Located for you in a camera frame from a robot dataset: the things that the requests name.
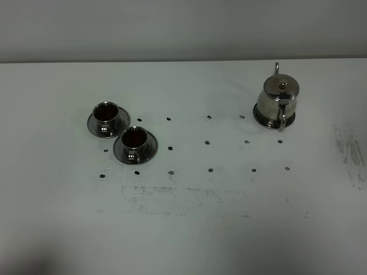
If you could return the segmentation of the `stainless steel teapot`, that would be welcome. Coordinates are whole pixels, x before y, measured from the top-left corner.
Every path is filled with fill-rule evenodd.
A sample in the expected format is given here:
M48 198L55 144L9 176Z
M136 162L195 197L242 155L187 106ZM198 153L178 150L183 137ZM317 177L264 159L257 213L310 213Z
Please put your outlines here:
M274 74L263 84L263 90L257 99L257 108L263 116L275 120L278 106L285 105L287 117L290 117L295 112L299 91L296 79L279 73L279 63L276 62Z

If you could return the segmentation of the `steel teapot coaster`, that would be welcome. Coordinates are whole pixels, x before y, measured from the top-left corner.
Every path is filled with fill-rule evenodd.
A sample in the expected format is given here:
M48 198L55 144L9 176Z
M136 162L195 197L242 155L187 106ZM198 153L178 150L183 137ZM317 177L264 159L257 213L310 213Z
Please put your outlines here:
M285 105L278 106L278 114L275 120L263 116L258 110L257 104L253 108L253 115L256 121L262 126L269 129L277 129L278 131L284 130L295 120L295 112L290 117L287 117Z

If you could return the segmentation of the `near steel saucer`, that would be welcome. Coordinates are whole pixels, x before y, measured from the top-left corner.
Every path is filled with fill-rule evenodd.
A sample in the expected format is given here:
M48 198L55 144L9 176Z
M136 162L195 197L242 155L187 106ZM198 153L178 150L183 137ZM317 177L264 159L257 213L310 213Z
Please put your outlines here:
M143 147L128 148L118 137L114 142L113 152L118 161L126 165L136 166L150 161L158 150L158 142L151 132L147 132L147 141Z

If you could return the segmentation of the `steel saucer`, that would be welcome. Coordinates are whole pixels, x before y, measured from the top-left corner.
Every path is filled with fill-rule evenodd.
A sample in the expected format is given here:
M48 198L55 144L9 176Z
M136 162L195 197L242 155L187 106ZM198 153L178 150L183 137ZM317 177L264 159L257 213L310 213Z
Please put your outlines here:
M128 148L118 137L114 142L113 152L118 161L126 165L136 166L150 161L158 150L158 142L151 132L147 132L147 141L143 147Z
M87 120L87 128L91 134L99 138L108 139L119 136L130 125L130 115L121 107L118 107L118 115L109 121L98 120L94 114L90 114Z

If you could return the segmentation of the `near steel teacup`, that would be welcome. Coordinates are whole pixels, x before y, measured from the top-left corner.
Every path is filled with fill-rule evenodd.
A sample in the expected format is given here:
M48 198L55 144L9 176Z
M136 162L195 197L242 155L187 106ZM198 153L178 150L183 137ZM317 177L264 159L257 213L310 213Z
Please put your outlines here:
M123 157L133 164L142 162L147 148L147 131L139 126L127 128L121 135Z

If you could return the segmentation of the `steel teacup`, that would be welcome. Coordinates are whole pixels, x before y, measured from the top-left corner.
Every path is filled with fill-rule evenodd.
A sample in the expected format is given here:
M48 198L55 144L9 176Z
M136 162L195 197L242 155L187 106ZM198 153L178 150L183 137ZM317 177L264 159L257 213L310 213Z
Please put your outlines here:
M139 126L127 128L121 135L123 157L133 164L142 162L147 148L147 131Z
M112 102L99 103L92 111L96 121L96 132L104 137L113 136L119 124L119 107Z

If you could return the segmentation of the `far steel saucer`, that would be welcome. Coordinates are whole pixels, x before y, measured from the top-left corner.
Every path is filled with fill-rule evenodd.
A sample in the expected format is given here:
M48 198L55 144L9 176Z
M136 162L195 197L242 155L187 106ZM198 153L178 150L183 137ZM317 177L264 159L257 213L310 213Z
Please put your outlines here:
M98 120L94 114L90 114L87 120L87 128L91 134L99 138L108 139L119 136L130 125L130 115L121 107L118 107L118 115L109 121Z

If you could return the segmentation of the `far steel teacup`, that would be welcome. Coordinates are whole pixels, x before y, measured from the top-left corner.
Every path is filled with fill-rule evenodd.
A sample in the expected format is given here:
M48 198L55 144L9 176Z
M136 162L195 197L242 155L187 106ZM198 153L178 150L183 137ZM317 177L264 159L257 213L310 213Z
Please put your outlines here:
M119 124L119 107L112 102L99 103L92 111L96 121L96 132L104 137L113 136Z

